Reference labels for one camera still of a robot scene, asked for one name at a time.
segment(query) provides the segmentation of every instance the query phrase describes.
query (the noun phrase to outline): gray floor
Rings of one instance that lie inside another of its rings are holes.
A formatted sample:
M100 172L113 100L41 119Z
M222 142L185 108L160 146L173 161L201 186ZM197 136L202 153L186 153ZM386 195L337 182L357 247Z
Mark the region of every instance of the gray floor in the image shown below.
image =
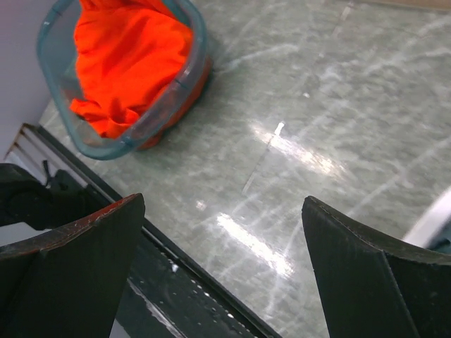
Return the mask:
M142 192L149 219L284 337L327 337L303 199L401 237L450 186L451 15L195 3L214 40L205 97L158 147L83 160ZM43 125L73 149L52 105Z

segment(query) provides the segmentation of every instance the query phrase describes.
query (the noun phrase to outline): black metal frame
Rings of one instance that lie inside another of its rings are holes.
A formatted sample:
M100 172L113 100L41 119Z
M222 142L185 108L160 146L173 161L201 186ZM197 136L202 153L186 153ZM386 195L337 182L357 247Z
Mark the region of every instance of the black metal frame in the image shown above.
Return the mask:
M87 190L100 206L122 198L43 127L36 127L35 132L61 160L89 182ZM134 336L152 334L151 328L142 322L143 311L147 309L149 315L150 305L169 319L176 336L280 338L150 221L145 220L142 233L129 288L123 296L127 306L120 307L118 312L118 320L127 332L133 332Z

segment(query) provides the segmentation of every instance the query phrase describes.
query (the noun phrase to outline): red fabric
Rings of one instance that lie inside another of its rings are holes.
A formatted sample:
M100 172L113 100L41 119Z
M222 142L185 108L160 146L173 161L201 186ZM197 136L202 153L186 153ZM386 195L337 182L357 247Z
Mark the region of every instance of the red fabric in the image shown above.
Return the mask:
M85 101L74 99L70 108L101 137L117 138L154 103L185 64L192 32L161 0L80 3L82 13L74 35L75 68ZM175 124L186 110L184 106L163 128Z

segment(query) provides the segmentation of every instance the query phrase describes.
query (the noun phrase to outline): plastic bin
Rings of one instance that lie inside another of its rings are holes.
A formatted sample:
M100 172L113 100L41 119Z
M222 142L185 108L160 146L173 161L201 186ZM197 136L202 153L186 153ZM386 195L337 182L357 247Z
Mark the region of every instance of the plastic bin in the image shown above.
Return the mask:
M59 0L47 14L37 39L37 57L60 112L78 151L97 160L123 156L153 137L185 103L204 72L208 60L207 33L199 11L188 0L163 0L176 18L194 34L186 64L152 107L117 139L102 139L88 123L69 109L74 97L83 98L75 74L73 39L80 17L78 0Z

